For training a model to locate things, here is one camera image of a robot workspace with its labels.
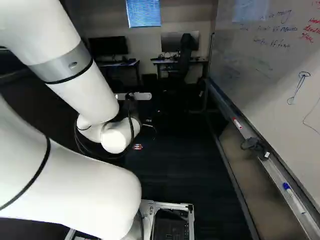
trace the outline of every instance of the desk leg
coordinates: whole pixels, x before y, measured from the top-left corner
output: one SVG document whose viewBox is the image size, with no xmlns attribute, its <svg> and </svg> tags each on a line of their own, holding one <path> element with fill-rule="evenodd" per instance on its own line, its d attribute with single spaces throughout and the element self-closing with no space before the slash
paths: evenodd
<svg viewBox="0 0 320 240">
<path fill-rule="evenodd" d="M 156 65 L 156 71 L 157 71 L 157 75 L 158 75 L 158 80 L 160 80 L 161 79 L 160 64 Z"/>
<path fill-rule="evenodd" d="M 142 86 L 141 81 L 140 81 L 140 71 L 139 71 L 139 64 L 135 66 L 135 76 L 136 76 L 136 82 L 139 87 Z"/>
</svg>

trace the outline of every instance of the red marker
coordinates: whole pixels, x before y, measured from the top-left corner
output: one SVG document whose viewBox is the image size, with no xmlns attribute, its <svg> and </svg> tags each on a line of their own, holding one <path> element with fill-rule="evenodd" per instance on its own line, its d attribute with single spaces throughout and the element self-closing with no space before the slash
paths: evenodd
<svg viewBox="0 0 320 240">
<path fill-rule="evenodd" d="M 237 127 L 238 129 L 242 129 L 241 124 L 238 122 L 238 120 L 237 120 L 235 117 L 233 117 L 232 120 L 234 121 L 234 124 L 236 125 L 236 127 Z"/>
</svg>

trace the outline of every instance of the computer monitor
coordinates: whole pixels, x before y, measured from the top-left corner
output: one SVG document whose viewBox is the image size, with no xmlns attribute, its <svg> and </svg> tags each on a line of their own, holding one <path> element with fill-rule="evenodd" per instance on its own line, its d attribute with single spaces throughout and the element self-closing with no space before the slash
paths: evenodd
<svg viewBox="0 0 320 240">
<path fill-rule="evenodd" d="M 97 37 L 89 38 L 88 40 L 90 51 L 94 58 L 129 53 L 125 36 Z"/>
<path fill-rule="evenodd" d="M 161 48 L 163 53 L 178 52 L 180 48 L 180 40 L 183 34 L 191 34 L 194 38 L 193 51 L 199 50 L 199 31 L 191 32 L 162 32 Z"/>
</svg>

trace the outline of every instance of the office chair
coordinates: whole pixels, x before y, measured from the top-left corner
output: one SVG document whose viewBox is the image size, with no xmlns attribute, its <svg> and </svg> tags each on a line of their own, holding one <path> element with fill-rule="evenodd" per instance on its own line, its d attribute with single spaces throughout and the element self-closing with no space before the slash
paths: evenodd
<svg viewBox="0 0 320 240">
<path fill-rule="evenodd" d="M 161 81 L 161 108 L 164 111 L 179 113 L 187 107 L 187 84 L 185 78 L 189 71 L 192 49 L 195 40 L 190 33 L 184 33 L 180 40 L 179 58 L 174 70 L 168 71 L 168 78 Z"/>
</svg>

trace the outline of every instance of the wall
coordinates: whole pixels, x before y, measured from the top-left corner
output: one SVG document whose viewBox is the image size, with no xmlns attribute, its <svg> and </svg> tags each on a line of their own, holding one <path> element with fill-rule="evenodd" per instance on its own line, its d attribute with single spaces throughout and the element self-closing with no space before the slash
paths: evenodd
<svg viewBox="0 0 320 240">
<path fill-rule="evenodd" d="M 207 56 L 218 0 L 161 0 L 161 27 L 129 28 L 125 0 L 67 0 L 70 17 L 85 38 L 126 36 L 129 58 L 141 60 L 140 73 L 157 73 L 150 59 L 161 53 L 161 32 L 200 32 L 194 56 Z M 193 66 L 187 82 L 195 82 L 201 67 Z"/>
</svg>

